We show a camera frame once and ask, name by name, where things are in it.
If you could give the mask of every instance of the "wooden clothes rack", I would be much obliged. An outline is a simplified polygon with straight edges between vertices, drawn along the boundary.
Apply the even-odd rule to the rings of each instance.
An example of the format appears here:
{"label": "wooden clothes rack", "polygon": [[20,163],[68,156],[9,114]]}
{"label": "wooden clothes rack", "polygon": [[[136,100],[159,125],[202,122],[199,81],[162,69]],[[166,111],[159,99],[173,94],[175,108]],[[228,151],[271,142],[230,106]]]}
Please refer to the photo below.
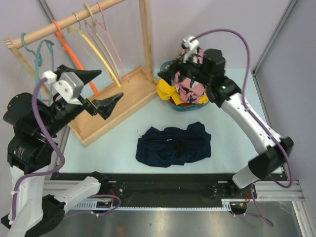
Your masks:
{"label": "wooden clothes rack", "polygon": [[[124,0],[105,0],[100,3],[102,10],[110,8]],[[121,87],[118,87],[115,82],[105,87],[100,91],[100,95],[91,96],[89,100],[93,99],[105,99],[109,96],[123,92],[124,96],[119,100],[112,115],[103,120],[101,116],[91,116],[88,112],[84,111],[75,120],[69,123],[70,128],[86,147],[120,122],[128,118],[144,105],[149,103],[157,96],[156,85],[158,80],[153,75],[153,57],[152,57],[152,37],[151,37],[151,22],[149,13],[149,0],[139,0],[139,10],[142,26],[143,47],[145,54],[145,68],[142,66],[137,67],[132,72],[128,73],[130,82],[126,81],[126,76],[122,77]],[[100,7],[95,4],[90,7],[92,14],[100,12]],[[61,29],[64,29],[72,24],[75,24],[85,18],[90,17],[88,9],[83,9],[75,14],[71,14],[59,20],[57,23]],[[40,28],[34,32],[26,34],[24,40],[26,45],[38,41],[44,37],[47,37],[58,29],[54,23],[49,24],[43,28]],[[23,47],[21,39],[16,38],[10,40],[5,38],[3,40],[5,45],[11,50],[15,57],[21,62],[26,70],[35,77],[35,71],[33,67],[26,61],[26,59],[19,52],[19,49]],[[49,94],[47,87],[44,87],[46,94]]]}

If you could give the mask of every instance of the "navy garment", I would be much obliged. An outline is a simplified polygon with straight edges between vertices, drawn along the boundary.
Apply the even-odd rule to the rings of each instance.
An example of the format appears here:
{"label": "navy garment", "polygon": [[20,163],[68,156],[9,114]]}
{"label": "navy garment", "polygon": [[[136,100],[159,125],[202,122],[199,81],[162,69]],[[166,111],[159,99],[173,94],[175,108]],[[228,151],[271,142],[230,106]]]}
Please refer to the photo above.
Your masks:
{"label": "navy garment", "polygon": [[184,165],[211,156],[211,135],[202,123],[190,124],[187,130],[151,127],[138,139],[136,159],[149,166]]}

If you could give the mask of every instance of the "teal hanger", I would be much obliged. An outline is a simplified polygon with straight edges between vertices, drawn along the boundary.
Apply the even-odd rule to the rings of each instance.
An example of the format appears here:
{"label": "teal hanger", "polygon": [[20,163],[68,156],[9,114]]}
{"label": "teal hanger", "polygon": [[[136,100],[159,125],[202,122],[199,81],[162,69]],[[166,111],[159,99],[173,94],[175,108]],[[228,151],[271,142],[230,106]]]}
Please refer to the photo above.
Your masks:
{"label": "teal hanger", "polygon": [[[27,47],[27,45],[25,44],[25,41],[24,41],[24,35],[26,35],[26,33],[22,33],[21,34],[21,42],[24,46],[24,48],[30,52],[30,53],[33,53],[34,57],[36,58],[35,59],[35,85],[38,84],[39,82],[39,67],[41,67],[43,65],[43,57],[41,56],[41,53],[40,53],[40,50],[41,50],[41,46],[42,44],[45,42],[46,45],[47,45],[47,48],[50,52],[50,55],[51,55],[51,70],[54,71],[55,67],[54,67],[54,50],[53,50],[53,45],[54,43],[50,40],[47,40],[47,39],[43,39],[39,45],[38,45],[38,49],[37,49],[37,52],[35,53],[34,50],[32,49],[29,49]],[[49,88],[49,99],[48,100],[43,100],[41,98],[41,95],[40,93],[38,94],[38,99],[40,99],[41,101],[45,101],[45,102],[48,102],[48,105],[50,106],[50,102],[51,102],[51,97],[52,97],[52,92],[53,92],[53,85],[51,84],[50,85],[50,88]]]}

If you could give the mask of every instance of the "teal basket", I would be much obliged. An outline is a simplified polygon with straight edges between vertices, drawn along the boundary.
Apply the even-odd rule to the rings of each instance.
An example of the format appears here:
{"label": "teal basket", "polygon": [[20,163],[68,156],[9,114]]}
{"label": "teal basket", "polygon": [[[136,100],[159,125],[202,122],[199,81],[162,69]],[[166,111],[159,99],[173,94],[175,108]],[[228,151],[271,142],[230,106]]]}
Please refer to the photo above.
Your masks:
{"label": "teal basket", "polygon": [[[162,66],[160,67],[160,71],[163,71],[172,61],[168,61],[162,64]],[[185,112],[185,111],[192,111],[192,110],[197,110],[199,108],[204,107],[205,105],[208,104],[204,103],[204,104],[193,104],[193,105],[188,105],[188,106],[182,106],[182,105],[175,105],[173,104],[170,100],[168,100],[168,104],[175,110],[175,111],[179,111],[179,112]]]}

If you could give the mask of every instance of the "wooden base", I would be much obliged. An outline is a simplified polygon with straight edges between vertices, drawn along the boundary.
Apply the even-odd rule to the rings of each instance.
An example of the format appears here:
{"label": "wooden base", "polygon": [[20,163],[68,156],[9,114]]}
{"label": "wooden base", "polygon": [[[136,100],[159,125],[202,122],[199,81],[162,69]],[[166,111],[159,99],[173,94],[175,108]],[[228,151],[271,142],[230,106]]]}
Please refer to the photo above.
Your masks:
{"label": "wooden base", "polygon": [[136,68],[128,76],[130,81],[127,82],[125,77],[123,77],[121,87],[118,87],[114,82],[101,90],[99,96],[94,95],[89,98],[90,101],[94,99],[102,100],[120,92],[124,93],[124,96],[118,101],[107,120],[103,120],[100,115],[91,116],[88,112],[84,111],[69,123],[70,128],[85,147],[148,104],[158,95],[155,85],[158,80],[153,77],[153,83],[147,81],[146,71],[143,67]]}

